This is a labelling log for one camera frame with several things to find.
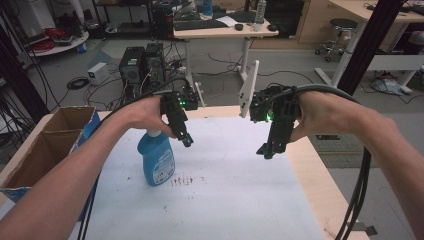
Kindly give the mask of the white low shelf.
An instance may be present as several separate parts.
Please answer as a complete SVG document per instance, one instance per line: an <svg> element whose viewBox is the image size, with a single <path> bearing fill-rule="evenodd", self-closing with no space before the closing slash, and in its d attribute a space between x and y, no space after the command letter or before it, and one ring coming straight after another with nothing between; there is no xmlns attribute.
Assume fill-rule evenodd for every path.
<svg viewBox="0 0 424 240"><path fill-rule="evenodd" d="M404 71L399 85L405 87L424 64L424 55L375 55L368 69L375 71Z"/></svg>

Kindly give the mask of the blue spray bottle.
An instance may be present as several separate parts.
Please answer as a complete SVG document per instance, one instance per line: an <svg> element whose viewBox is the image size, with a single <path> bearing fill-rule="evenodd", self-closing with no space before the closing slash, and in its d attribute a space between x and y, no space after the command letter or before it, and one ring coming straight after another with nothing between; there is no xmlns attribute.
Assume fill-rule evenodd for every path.
<svg viewBox="0 0 424 240"><path fill-rule="evenodd" d="M158 186L175 171L175 160L169 137L160 130L148 130L137 146L143 157L143 171L147 184Z"/></svg>

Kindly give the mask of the black keyboard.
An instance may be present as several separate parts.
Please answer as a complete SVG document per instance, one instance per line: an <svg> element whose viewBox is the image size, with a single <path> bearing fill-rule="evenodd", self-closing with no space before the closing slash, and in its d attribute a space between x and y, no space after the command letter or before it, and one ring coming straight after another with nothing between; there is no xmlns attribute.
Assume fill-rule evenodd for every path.
<svg viewBox="0 0 424 240"><path fill-rule="evenodd" d="M210 20L195 20L195 21L175 21L175 31L188 31L199 29L225 28L226 24L214 19Z"/></svg>

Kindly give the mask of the light wooden corner desk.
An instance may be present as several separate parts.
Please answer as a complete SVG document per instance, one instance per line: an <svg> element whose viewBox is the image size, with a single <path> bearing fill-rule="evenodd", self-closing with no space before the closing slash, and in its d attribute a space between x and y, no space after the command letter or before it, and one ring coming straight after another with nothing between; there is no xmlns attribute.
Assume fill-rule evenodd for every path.
<svg viewBox="0 0 424 240"><path fill-rule="evenodd" d="M376 4L379 0L365 0L365 1L329 0L329 1L332 5L335 5L336 7L341 8L344 11L347 11L353 14L355 17L359 18L356 32L353 34L352 39L350 40L347 46L346 52L342 55L341 60L338 63L336 71L333 74L333 76L329 78L321 68L315 69L315 72L323 80L324 83L326 83L329 86L337 87L339 80L353 55L353 52L357 46L357 43L361 37L361 34L363 33L363 30L365 29L366 24L368 23L371 17L371 14L373 13L376 7ZM402 23L403 26L401 30L404 31L410 23L424 23L424 16L415 12L405 13L403 16L400 16L398 14L394 23ZM410 92L410 89L407 87L407 85L405 87L400 86L400 88L406 93Z"/></svg>

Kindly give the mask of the crumpled cloth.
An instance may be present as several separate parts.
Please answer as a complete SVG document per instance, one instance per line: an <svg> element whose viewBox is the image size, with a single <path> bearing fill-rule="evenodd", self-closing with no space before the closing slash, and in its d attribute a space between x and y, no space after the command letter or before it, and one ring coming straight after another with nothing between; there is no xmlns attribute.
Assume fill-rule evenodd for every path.
<svg viewBox="0 0 424 240"><path fill-rule="evenodd" d="M383 72L381 75L376 76L371 83L371 87L381 93L401 96L403 94L397 77L389 72Z"/></svg>

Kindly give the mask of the black metal frame post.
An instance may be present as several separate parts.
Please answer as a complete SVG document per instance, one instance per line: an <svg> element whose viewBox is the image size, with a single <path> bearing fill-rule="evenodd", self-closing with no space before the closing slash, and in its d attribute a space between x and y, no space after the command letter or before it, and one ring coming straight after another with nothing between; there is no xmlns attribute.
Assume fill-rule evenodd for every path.
<svg viewBox="0 0 424 240"><path fill-rule="evenodd" d="M337 88L353 95L375 53L407 0L379 0Z"/></svg>
<svg viewBox="0 0 424 240"><path fill-rule="evenodd" d="M35 123L49 114L46 104L17 59L14 45L0 26L0 75L5 78Z"/></svg>

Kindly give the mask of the black computer tower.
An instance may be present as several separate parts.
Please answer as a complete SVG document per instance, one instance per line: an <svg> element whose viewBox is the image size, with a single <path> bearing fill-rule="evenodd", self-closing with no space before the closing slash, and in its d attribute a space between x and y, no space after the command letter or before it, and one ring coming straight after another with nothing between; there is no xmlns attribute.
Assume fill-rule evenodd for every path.
<svg viewBox="0 0 424 240"><path fill-rule="evenodd" d="M144 47L127 47L119 64L122 79L135 94L140 92L144 74L142 58Z"/></svg>
<svg viewBox="0 0 424 240"><path fill-rule="evenodd" d="M144 56L147 75L143 89L148 91L165 82L163 44L148 43Z"/></svg>

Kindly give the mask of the clear plastic bottle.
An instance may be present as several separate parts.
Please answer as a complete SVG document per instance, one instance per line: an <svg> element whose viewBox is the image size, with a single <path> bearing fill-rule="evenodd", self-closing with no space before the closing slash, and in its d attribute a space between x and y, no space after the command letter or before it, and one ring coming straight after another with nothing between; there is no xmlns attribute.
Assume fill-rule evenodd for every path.
<svg viewBox="0 0 424 240"><path fill-rule="evenodd" d="M265 11L266 11L266 0L258 0L257 6L256 6L256 15L255 15L255 24L263 24L264 18L265 18Z"/></svg>

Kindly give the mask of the white box device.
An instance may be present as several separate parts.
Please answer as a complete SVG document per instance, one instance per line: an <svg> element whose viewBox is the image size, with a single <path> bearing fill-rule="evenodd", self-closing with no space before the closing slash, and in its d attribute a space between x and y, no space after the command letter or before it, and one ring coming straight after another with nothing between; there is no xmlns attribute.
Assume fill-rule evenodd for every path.
<svg viewBox="0 0 424 240"><path fill-rule="evenodd" d="M107 64L104 62L97 63L88 70L88 76L93 85L101 84L104 80L110 77Z"/></svg>

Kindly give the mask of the open cardboard box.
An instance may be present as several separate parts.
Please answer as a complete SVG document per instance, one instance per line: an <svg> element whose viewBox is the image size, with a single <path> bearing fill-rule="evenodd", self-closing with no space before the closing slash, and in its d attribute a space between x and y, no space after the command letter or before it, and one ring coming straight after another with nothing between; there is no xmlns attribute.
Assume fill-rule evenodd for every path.
<svg viewBox="0 0 424 240"><path fill-rule="evenodd" d="M14 203L82 145L100 122L93 106L62 107L35 136L21 161L0 183L0 192Z"/></svg>

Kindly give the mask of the rolling stool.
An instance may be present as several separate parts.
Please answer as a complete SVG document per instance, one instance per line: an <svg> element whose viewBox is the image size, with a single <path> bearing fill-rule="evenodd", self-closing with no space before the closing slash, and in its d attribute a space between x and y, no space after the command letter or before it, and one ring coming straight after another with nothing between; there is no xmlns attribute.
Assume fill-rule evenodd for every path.
<svg viewBox="0 0 424 240"><path fill-rule="evenodd" d="M333 18L330 20L330 25L337 32L335 38L324 41L315 49L316 55L325 54L324 60L326 62L331 61L333 54L337 54L338 56L344 54L345 45L342 43L342 40L346 41L351 38L352 33L356 31L358 23L351 19Z"/></svg>

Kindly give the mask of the white table mat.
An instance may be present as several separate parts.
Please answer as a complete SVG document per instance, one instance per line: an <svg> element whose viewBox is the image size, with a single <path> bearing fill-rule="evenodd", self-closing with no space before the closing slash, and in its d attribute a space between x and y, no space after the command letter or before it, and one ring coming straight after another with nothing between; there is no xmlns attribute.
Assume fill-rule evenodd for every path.
<svg viewBox="0 0 424 240"><path fill-rule="evenodd" d="M322 240L320 227L284 155L258 155L269 124L239 117L191 119L194 142L171 146L174 175L147 184L127 131L99 177L87 231L79 240Z"/></svg>

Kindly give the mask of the light wooden office desk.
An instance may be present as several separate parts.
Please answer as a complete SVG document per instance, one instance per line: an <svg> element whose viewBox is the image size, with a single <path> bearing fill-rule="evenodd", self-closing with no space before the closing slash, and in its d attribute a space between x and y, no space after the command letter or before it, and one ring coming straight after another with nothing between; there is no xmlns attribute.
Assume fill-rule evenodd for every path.
<svg viewBox="0 0 424 240"><path fill-rule="evenodd" d="M278 34L278 31L270 31L268 26L270 23L265 20L262 25L242 23L243 28L237 30L234 26L226 26L221 28L202 28L191 30L173 29L176 39L183 40L185 43L186 54L186 70L185 78L190 86L196 90L196 84L192 76L191 50L195 48L198 54L211 53L212 51L222 51L225 48L233 47L237 51L242 52L241 64L237 71L243 81L251 76L247 72L247 60L249 54L249 46L253 39L272 37Z"/></svg>

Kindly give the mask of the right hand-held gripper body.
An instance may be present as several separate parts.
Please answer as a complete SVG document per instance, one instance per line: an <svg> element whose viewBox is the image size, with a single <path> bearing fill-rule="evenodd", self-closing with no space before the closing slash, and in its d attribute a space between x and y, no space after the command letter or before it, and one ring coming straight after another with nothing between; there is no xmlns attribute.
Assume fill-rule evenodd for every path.
<svg viewBox="0 0 424 240"><path fill-rule="evenodd" d="M259 61L254 60L248 73L242 74L244 83L238 93L240 116L253 122L270 122L271 140L289 140L297 114L296 89L270 85L256 90Z"/></svg>

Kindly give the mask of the person's right hand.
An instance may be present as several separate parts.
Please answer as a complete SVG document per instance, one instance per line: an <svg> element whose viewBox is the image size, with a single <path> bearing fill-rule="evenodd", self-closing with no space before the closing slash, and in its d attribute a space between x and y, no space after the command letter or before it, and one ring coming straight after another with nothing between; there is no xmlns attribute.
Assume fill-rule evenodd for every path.
<svg viewBox="0 0 424 240"><path fill-rule="evenodd" d="M334 94L310 91L299 95L301 116L292 131L295 142L313 134L357 134L361 105Z"/></svg>

